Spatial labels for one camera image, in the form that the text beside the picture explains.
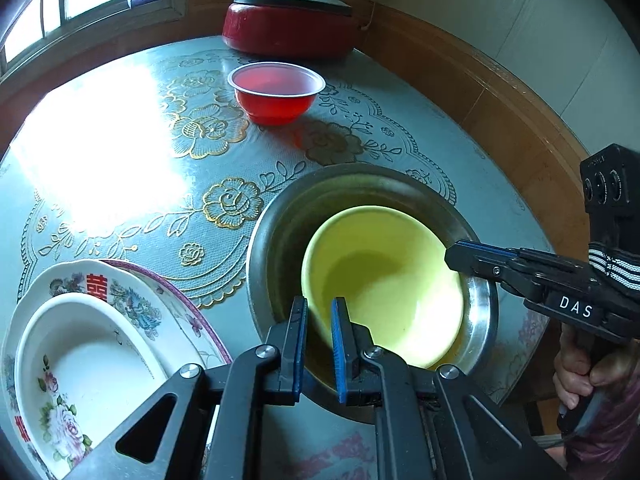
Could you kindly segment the person right hand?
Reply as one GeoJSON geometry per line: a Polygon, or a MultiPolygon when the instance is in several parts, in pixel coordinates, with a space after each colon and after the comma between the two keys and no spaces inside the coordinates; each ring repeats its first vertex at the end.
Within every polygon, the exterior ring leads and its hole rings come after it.
{"type": "Polygon", "coordinates": [[[587,351],[577,345],[574,327],[563,324],[560,350],[553,365],[552,382],[556,394],[572,410],[581,398],[590,396],[594,388],[626,387],[639,368],[639,341],[633,339],[625,348],[592,364],[587,351]]]}

